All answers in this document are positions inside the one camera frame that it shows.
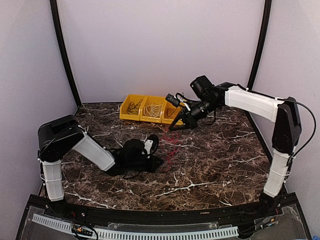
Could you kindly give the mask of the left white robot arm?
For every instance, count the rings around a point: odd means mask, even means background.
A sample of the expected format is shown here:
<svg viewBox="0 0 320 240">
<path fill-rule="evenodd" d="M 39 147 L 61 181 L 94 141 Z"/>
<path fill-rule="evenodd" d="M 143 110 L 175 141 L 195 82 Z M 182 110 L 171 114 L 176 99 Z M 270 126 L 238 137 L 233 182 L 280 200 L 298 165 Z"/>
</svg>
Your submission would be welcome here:
<svg viewBox="0 0 320 240">
<path fill-rule="evenodd" d="M 37 132 L 40 174 L 51 210 L 60 218 L 67 218 L 70 206 L 63 201 L 62 158 L 71 150 L 95 164 L 109 176 L 129 171 L 154 173 L 164 161 L 155 155 L 159 138 L 152 134 L 145 141 L 129 139 L 120 148 L 102 146 L 73 115 L 67 115 L 41 125 Z"/>
</svg>

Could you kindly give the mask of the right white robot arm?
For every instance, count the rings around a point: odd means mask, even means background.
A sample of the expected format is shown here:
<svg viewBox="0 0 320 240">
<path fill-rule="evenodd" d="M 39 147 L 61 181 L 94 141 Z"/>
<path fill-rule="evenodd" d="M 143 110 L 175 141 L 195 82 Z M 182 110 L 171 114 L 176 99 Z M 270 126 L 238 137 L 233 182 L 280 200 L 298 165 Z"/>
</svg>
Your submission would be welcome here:
<svg viewBox="0 0 320 240">
<path fill-rule="evenodd" d="M 199 120 L 224 106 L 259 115 L 274 123 L 273 157 L 263 194 L 275 198 L 291 173 L 294 158 L 301 151 L 296 148 L 302 133 L 298 109 L 301 103 L 292 97 L 269 96 L 230 82 L 214 85 L 205 76 L 195 79 L 190 86 L 198 101 L 180 93 L 168 94 L 165 98 L 174 107 L 181 107 L 169 126 L 170 131 L 192 130 L 198 126 Z"/>
</svg>

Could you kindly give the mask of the right yellow plastic bin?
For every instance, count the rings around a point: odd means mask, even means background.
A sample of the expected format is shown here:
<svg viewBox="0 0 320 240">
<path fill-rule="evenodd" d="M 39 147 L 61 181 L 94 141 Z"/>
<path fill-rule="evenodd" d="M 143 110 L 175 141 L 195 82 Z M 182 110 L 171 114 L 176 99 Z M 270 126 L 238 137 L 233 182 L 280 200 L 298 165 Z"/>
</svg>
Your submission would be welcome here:
<svg viewBox="0 0 320 240">
<path fill-rule="evenodd" d="M 174 107 L 171 103 L 165 100 L 161 108 L 161 123 L 170 125 L 181 110 L 182 107 Z"/>
</svg>

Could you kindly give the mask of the yellow plastic bin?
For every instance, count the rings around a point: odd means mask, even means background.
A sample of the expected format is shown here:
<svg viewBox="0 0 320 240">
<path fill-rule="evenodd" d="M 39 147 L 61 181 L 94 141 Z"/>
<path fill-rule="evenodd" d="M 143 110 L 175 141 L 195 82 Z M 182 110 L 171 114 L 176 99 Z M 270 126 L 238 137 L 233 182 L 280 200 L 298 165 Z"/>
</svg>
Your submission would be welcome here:
<svg viewBox="0 0 320 240">
<path fill-rule="evenodd" d="M 181 110 L 182 107 L 174 107 L 171 103 L 165 100 L 161 108 L 161 123 L 170 125 Z"/>
<path fill-rule="evenodd" d="M 128 94 L 120 106 L 119 118 L 121 120 L 139 121 L 145 98 L 146 95 Z"/>
<path fill-rule="evenodd" d="M 164 97 L 147 95 L 141 106 L 142 111 L 140 113 L 140 121 L 161 123 L 162 106 L 164 101 Z"/>
</svg>

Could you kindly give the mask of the middle yellow plastic bin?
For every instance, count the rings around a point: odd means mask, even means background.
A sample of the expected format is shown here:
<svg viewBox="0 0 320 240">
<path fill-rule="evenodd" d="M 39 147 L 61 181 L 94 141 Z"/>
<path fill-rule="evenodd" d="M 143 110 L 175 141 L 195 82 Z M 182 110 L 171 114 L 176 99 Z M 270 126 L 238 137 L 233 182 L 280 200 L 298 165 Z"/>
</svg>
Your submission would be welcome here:
<svg viewBox="0 0 320 240">
<path fill-rule="evenodd" d="M 162 106 L 164 101 L 164 97 L 147 95 L 141 106 L 142 111 L 140 113 L 140 121 L 161 123 Z"/>
</svg>

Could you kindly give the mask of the left yellow plastic bin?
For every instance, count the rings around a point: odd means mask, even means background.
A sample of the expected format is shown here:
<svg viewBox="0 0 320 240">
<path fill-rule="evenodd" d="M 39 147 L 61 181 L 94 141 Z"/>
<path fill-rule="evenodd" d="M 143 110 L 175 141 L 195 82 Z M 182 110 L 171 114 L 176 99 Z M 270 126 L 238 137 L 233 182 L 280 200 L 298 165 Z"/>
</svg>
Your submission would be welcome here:
<svg viewBox="0 0 320 240">
<path fill-rule="evenodd" d="M 146 95 L 128 94 L 120 106 L 119 118 L 121 120 L 139 121 L 145 98 Z"/>
</svg>

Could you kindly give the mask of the black front rail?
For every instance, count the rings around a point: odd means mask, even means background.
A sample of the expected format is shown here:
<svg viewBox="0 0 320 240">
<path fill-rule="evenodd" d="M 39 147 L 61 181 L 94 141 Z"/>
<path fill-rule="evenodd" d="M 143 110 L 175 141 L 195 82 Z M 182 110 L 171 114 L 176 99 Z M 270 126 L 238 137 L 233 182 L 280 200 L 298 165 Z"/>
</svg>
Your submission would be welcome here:
<svg viewBox="0 0 320 240">
<path fill-rule="evenodd" d="M 67 202 L 53 203 L 52 208 L 65 217 L 76 221 L 107 226 L 116 224 L 142 225 L 187 225 L 209 222 L 240 223 L 252 222 L 262 216 L 257 212 L 258 203 L 222 208 L 182 211 L 136 211 L 91 207 Z"/>
</svg>

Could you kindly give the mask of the right black frame post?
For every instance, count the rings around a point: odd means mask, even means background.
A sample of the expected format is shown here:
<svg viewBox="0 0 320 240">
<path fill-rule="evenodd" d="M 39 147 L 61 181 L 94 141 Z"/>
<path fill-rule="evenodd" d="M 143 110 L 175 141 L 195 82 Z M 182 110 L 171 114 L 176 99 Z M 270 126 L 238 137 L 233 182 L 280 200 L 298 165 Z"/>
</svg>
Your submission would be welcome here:
<svg viewBox="0 0 320 240">
<path fill-rule="evenodd" d="M 257 77 L 257 73 L 259 70 L 259 66 L 260 66 L 260 62 L 261 62 L 261 58 L 264 50 L 265 40 L 267 36 L 268 26 L 269 26 L 271 8 L 272 8 L 272 0 L 265 0 L 256 51 L 255 51 L 252 68 L 251 68 L 250 75 L 247 82 L 247 87 L 249 90 L 253 89 L 255 80 Z"/>
</svg>

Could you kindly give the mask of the black frame post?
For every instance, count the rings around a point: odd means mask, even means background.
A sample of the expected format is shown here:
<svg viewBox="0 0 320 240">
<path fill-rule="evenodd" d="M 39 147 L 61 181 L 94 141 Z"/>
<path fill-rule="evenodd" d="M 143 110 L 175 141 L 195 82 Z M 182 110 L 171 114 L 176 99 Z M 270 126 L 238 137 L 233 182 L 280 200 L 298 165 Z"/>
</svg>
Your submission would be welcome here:
<svg viewBox="0 0 320 240">
<path fill-rule="evenodd" d="M 51 15 L 56 35 L 56 40 L 58 43 L 58 48 L 61 56 L 61 60 L 63 63 L 64 71 L 67 77 L 67 81 L 74 99 L 74 102 L 76 104 L 77 108 L 80 108 L 82 106 L 82 101 L 76 86 L 76 82 L 73 76 L 73 71 L 71 68 L 71 64 L 69 61 L 69 56 L 67 53 L 67 48 L 65 44 L 64 34 L 63 34 L 63 28 L 62 23 L 60 19 L 59 9 L 58 9 L 58 1 L 57 0 L 50 0 L 50 9 L 51 9 Z"/>
<path fill-rule="evenodd" d="M 250 75 L 247 82 L 247 87 L 249 90 L 253 89 L 255 80 L 257 77 L 257 73 L 259 70 L 259 66 L 260 66 L 260 62 L 261 62 L 261 58 L 264 50 L 265 40 L 267 36 L 268 26 L 269 26 L 271 8 L 272 8 L 272 0 L 265 0 L 256 51 L 255 51 L 252 68 L 251 68 Z"/>
</svg>

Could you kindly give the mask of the left black frame post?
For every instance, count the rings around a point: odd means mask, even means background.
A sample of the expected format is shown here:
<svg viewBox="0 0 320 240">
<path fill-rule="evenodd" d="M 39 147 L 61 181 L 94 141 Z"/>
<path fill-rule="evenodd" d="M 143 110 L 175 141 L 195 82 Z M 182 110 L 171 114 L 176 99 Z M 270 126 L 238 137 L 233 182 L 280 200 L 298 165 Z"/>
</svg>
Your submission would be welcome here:
<svg viewBox="0 0 320 240">
<path fill-rule="evenodd" d="M 58 43 L 58 48 L 61 56 L 61 60 L 63 63 L 64 71 L 67 77 L 67 81 L 74 99 L 74 102 L 76 104 L 77 108 L 80 108 L 82 106 L 82 101 L 76 86 L 76 82 L 73 76 L 73 71 L 71 68 L 71 64 L 69 61 L 69 56 L 67 53 L 67 48 L 65 44 L 64 34 L 63 34 L 63 28 L 62 23 L 60 19 L 59 9 L 58 9 L 58 1 L 57 0 L 50 0 L 50 9 L 51 9 L 51 15 L 56 35 L 56 40 Z"/>
</svg>

